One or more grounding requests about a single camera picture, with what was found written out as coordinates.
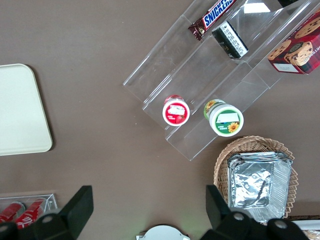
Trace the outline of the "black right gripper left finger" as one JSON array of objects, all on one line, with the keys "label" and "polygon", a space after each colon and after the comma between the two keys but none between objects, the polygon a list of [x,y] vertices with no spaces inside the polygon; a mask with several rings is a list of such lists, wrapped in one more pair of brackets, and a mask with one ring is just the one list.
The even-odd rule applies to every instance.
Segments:
[{"label": "black right gripper left finger", "polygon": [[93,188],[83,185],[59,213],[40,217],[18,229],[14,222],[0,224],[2,240],[76,240],[94,211]]}]

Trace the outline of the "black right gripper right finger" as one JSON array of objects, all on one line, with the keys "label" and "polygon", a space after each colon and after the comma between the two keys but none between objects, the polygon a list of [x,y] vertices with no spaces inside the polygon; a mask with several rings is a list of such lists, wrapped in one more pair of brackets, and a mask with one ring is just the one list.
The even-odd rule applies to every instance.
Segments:
[{"label": "black right gripper right finger", "polygon": [[211,229],[202,240],[307,240],[292,221],[273,218],[263,225],[248,214],[231,210],[215,185],[206,186],[206,213]]}]

